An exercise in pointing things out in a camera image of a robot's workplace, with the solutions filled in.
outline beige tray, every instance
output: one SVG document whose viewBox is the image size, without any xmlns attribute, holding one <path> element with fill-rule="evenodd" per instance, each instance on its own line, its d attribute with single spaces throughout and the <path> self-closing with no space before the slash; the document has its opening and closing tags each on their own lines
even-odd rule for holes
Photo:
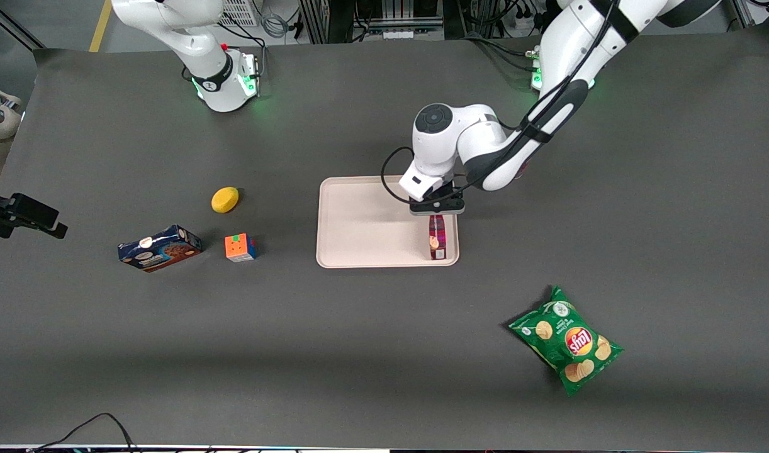
<svg viewBox="0 0 769 453">
<path fill-rule="evenodd" d="M 402 198 L 400 177 L 385 177 Z M 379 177 L 336 177 L 320 185 L 318 264 L 327 269 L 350 267 L 451 266 L 460 258 L 457 216 L 444 215 L 445 260 L 431 260 L 429 216 L 410 214 L 393 199 Z"/>
</svg>

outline small box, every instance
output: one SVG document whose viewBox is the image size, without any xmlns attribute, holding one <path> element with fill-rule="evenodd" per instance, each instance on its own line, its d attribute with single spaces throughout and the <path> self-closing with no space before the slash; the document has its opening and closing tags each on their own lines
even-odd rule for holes
<svg viewBox="0 0 769 453">
<path fill-rule="evenodd" d="M 244 233 L 226 236 L 225 257 L 234 263 L 255 260 L 255 240 Z"/>
<path fill-rule="evenodd" d="M 144 272 L 155 272 L 202 251 L 200 238 L 178 225 L 172 225 L 157 235 L 119 244 L 119 260 Z"/>
<path fill-rule="evenodd" d="M 442 215 L 430 215 L 430 256 L 432 260 L 446 259 L 446 224 Z"/>
</svg>

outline black table surface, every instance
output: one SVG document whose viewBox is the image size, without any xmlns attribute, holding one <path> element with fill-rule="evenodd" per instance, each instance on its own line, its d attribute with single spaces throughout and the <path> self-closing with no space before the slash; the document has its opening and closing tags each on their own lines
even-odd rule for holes
<svg viewBox="0 0 769 453">
<path fill-rule="evenodd" d="M 522 180 L 467 194 L 445 269 L 322 269 L 318 187 L 377 174 L 436 101 L 517 123 L 528 75 L 476 45 L 272 48 L 230 114 L 171 52 L 37 60 L 0 194 L 70 230 L 0 240 L 0 444 L 110 411 L 139 444 L 769 451 L 767 26 L 638 38 Z M 117 261 L 173 223 L 210 248 Z M 238 232 L 259 260 L 224 258 Z M 551 284 L 626 348 L 573 398 L 502 327 Z"/>
</svg>

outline lay's logo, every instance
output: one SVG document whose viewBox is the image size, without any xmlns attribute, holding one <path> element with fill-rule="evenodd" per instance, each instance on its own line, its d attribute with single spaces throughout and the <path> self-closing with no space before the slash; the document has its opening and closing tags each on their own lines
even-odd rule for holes
<svg viewBox="0 0 769 453">
<path fill-rule="evenodd" d="M 573 327 L 566 332 L 566 347 L 574 355 L 586 355 L 592 350 L 592 334 L 583 327 Z"/>
</svg>

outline bag of chips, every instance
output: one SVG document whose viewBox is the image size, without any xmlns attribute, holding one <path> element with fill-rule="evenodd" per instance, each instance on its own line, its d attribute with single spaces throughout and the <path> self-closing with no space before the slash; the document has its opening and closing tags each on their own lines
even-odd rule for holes
<svg viewBox="0 0 769 453">
<path fill-rule="evenodd" d="M 557 286 L 549 302 L 517 319 L 510 328 L 558 372 L 570 396 L 623 351 L 592 330 Z"/>
</svg>

